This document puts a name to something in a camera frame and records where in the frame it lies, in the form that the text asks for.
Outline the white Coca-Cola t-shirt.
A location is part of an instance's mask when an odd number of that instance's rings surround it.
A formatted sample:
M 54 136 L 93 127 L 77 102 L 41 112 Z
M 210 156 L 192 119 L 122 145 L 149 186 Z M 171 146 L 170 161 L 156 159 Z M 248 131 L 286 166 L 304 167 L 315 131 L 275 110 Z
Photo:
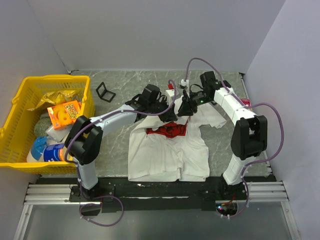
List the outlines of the white Coca-Cola t-shirt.
M 222 128 L 226 119 L 209 103 L 192 116 L 164 123 L 148 116 L 130 133 L 128 180 L 131 182 L 204 182 L 210 175 L 209 148 L 200 127 Z

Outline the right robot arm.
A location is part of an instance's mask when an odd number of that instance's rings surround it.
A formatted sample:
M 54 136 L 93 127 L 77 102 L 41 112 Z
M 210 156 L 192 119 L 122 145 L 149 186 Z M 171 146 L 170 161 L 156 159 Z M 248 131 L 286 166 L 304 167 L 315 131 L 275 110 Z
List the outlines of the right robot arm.
M 252 110 L 245 108 L 232 86 L 226 80 L 217 80 L 213 71 L 201 74 L 200 82 L 200 90 L 194 92 L 187 80 L 181 81 L 182 104 L 177 115 L 192 116 L 201 105 L 214 102 L 232 121 L 232 157 L 222 175 L 225 183 L 218 187 L 219 195 L 228 200 L 236 194 L 235 185 L 241 183 L 246 165 L 254 162 L 266 150 L 268 121 L 265 116 L 256 115 Z

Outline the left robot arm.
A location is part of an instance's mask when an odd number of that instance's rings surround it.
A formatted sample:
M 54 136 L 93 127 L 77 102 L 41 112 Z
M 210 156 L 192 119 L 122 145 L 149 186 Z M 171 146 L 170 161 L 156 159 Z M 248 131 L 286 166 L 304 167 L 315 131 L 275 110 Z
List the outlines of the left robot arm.
M 95 159 L 100 153 L 102 139 L 114 130 L 147 116 L 162 120 L 175 117 L 177 93 L 174 89 L 173 99 L 167 100 L 157 86 L 148 84 L 142 93 L 116 110 L 97 117 L 82 115 L 77 118 L 64 142 L 64 158 L 67 163 L 75 165 L 80 194 L 87 201 L 94 201 L 100 194 Z

